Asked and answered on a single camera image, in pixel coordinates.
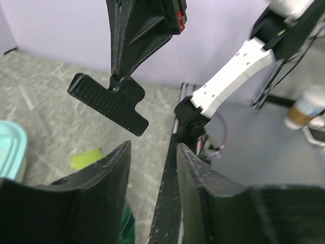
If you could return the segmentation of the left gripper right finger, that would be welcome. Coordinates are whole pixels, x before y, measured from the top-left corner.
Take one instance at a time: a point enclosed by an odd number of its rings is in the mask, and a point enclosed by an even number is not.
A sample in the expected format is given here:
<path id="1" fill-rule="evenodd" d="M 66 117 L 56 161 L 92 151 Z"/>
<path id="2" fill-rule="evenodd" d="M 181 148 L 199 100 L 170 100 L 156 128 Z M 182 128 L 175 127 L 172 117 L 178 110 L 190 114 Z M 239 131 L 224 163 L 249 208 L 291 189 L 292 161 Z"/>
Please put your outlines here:
<path id="1" fill-rule="evenodd" d="M 177 146 L 184 243 L 324 243 L 324 186 L 245 187 Z"/>

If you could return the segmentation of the small black clip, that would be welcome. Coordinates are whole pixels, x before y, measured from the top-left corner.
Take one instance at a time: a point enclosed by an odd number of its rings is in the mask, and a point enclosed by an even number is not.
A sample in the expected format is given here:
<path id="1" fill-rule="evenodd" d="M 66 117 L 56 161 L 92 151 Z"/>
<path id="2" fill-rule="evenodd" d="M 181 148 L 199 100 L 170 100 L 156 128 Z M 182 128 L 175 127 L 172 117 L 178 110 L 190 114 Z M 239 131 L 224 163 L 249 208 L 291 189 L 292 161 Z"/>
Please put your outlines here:
<path id="1" fill-rule="evenodd" d="M 67 90 L 68 94 L 136 136 L 141 136 L 149 122 L 136 111 L 145 97 L 145 90 L 130 76 L 110 77 L 105 88 L 86 74 L 77 73 Z"/>

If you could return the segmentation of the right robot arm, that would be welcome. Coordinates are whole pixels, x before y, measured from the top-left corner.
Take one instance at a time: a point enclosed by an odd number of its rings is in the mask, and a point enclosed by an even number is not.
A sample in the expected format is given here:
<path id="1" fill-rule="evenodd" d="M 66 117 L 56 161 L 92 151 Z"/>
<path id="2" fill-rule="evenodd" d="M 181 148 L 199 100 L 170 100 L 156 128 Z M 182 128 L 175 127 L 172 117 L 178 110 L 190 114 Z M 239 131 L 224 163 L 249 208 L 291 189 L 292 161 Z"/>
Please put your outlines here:
<path id="1" fill-rule="evenodd" d="M 185 29 L 185 1 L 107 1 L 111 33 L 110 89 L 120 93 L 131 75 L 173 35 Z M 259 70 L 290 59 L 324 14 L 324 1 L 271 1 L 237 53 L 175 108 L 182 141 L 196 139 L 218 107 Z"/>

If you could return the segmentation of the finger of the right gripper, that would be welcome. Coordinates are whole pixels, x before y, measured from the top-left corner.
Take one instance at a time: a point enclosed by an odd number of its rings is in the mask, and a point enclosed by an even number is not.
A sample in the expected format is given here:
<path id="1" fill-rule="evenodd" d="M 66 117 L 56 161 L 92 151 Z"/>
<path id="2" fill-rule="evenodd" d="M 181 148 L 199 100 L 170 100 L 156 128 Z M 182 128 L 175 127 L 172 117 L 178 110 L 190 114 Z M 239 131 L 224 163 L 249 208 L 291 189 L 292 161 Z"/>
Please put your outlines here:
<path id="1" fill-rule="evenodd" d="M 148 57 L 181 34 L 186 1 L 107 0 L 111 73 L 130 76 Z"/>

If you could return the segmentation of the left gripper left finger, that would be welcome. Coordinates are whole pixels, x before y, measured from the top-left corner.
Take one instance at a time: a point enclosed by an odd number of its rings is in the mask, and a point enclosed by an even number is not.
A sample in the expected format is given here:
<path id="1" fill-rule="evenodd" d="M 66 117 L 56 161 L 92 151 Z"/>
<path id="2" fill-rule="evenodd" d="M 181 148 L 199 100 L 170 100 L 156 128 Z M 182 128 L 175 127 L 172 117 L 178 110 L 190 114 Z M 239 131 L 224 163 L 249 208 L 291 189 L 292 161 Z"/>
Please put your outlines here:
<path id="1" fill-rule="evenodd" d="M 49 185 L 1 179 L 1 243 L 118 243 L 131 164 L 125 141 Z"/>

